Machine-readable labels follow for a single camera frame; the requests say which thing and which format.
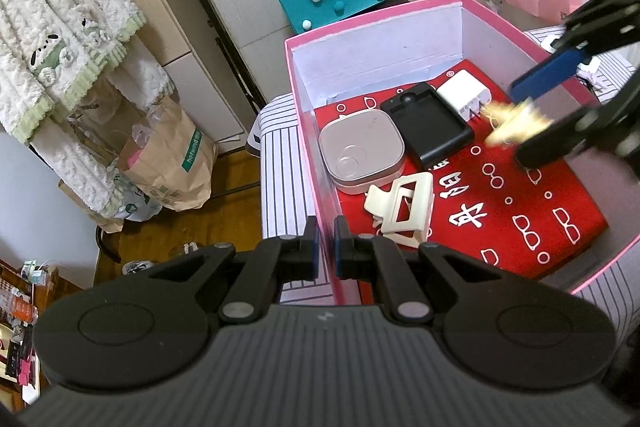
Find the cream hair claw clip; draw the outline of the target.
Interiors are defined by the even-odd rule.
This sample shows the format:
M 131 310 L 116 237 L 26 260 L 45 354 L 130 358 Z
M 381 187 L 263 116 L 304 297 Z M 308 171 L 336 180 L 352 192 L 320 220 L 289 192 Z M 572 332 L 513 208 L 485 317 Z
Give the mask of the cream hair claw clip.
M 429 172 L 401 176 L 388 191 L 371 185 L 363 208 L 374 218 L 378 234 L 397 245 L 418 248 L 430 235 L 434 178 Z

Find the yellow starfish hair clip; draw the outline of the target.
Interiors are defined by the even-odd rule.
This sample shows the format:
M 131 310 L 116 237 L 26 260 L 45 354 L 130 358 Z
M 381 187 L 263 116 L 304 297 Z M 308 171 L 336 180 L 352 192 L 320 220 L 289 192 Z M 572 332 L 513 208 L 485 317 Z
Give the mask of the yellow starfish hair clip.
M 518 104 L 490 102 L 480 113 L 492 127 L 485 140 L 491 147 L 522 144 L 553 124 L 530 98 Z

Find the pinkish rounded square case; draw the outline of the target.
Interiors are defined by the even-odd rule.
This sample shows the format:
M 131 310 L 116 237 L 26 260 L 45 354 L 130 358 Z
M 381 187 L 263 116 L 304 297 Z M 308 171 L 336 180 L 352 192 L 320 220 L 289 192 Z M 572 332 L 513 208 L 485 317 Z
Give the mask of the pinkish rounded square case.
M 330 178 L 338 191 L 366 193 L 399 178 L 405 165 L 405 142 L 392 118 L 379 109 L 338 117 L 319 134 Z

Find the black phone case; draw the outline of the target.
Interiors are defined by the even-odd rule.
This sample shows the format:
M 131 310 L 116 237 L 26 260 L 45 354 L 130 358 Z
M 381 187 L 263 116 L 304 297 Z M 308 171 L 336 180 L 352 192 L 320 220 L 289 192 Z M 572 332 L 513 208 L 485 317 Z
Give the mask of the black phone case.
M 427 82 L 415 84 L 381 104 L 411 158 L 428 170 L 470 145 L 472 127 Z

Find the white power adapter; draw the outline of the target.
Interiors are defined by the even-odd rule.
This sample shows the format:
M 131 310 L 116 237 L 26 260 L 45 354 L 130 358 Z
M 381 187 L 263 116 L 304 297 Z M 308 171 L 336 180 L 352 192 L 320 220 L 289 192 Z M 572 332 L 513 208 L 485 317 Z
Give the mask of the white power adapter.
M 489 88 L 466 69 L 451 74 L 436 91 L 466 122 L 492 101 Z

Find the pink cardboard box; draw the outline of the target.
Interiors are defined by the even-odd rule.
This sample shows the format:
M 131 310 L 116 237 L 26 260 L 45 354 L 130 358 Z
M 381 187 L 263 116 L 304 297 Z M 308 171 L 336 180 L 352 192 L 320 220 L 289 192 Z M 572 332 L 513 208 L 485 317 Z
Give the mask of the pink cardboard box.
M 333 222 L 542 280 L 623 329 L 639 310 L 639 182 L 590 150 L 544 167 L 480 111 L 544 51 L 475 0 L 419 0 L 285 43 L 324 250 Z

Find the striped tablecloth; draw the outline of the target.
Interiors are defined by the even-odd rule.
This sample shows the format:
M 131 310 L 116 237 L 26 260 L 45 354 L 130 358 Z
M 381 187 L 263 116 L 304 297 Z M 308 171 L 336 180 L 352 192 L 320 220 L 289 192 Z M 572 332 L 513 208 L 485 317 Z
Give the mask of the striped tablecloth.
M 259 112 L 246 149 L 260 161 L 262 236 L 302 234 L 307 218 L 314 214 L 314 198 L 291 93 L 278 96 Z

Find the brown paper bag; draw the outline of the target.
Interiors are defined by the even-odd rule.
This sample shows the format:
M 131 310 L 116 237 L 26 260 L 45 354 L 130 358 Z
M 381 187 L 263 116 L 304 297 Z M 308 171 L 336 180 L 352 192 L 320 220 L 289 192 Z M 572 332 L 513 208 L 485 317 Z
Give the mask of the brown paper bag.
M 212 196 L 218 145 L 172 98 L 163 98 L 134 124 L 117 168 L 165 208 L 201 208 Z

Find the white knit cardigan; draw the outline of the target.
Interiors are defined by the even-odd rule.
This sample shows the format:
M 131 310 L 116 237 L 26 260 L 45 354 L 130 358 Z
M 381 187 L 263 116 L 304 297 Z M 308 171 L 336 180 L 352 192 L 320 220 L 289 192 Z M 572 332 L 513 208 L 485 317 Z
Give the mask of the white knit cardigan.
M 1 126 L 106 219 L 132 217 L 149 199 L 79 141 L 70 116 L 99 81 L 142 113 L 172 95 L 137 35 L 145 23 L 132 0 L 1 0 Z

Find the black clothes rack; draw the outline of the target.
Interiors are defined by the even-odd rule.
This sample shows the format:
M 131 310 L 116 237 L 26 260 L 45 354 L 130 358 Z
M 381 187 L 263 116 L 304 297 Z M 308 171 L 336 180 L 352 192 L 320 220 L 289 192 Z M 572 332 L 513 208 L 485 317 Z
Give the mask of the black clothes rack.
M 236 83 L 239 85 L 248 104 L 250 104 L 250 107 L 254 110 L 254 113 L 258 114 L 259 111 L 267 105 L 265 97 L 257 87 L 250 70 L 242 59 L 238 48 L 232 42 L 227 29 L 224 28 L 224 24 L 220 20 L 213 3 L 210 2 L 210 0 L 198 0 L 198 2 L 200 2 L 201 7 L 206 13 L 207 25 L 216 31 L 218 46 L 233 72 Z

